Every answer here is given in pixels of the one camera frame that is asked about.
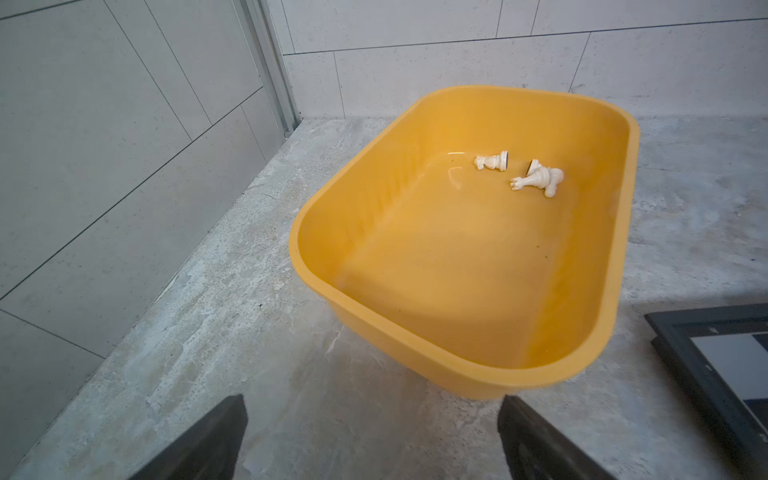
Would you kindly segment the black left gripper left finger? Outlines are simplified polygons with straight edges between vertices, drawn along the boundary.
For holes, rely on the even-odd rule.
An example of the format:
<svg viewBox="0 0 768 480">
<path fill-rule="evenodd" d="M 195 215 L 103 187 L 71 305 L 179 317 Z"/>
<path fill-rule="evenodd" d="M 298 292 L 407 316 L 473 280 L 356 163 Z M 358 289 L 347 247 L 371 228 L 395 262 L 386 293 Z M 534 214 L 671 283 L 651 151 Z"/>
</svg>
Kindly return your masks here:
<svg viewBox="0 0 768 480">
<path fill-rule="evenodd" d="M 232 479 L 247 424 L 244 396 L 228 396 L 130 479 Z"/>
</svg>

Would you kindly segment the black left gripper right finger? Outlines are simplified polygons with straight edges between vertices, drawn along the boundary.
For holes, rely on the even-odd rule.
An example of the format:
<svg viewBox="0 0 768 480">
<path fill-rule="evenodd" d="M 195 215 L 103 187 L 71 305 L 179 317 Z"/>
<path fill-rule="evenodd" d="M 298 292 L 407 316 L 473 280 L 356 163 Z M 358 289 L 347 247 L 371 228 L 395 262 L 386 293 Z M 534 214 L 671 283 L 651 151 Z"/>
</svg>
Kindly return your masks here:
<svg viewBox="0 0 768 480">
<path fill-rule="evenodd" d="M 615 479 L 518 396 L 504 397 L 497 430 L 513 479 Z"/>
</svg>

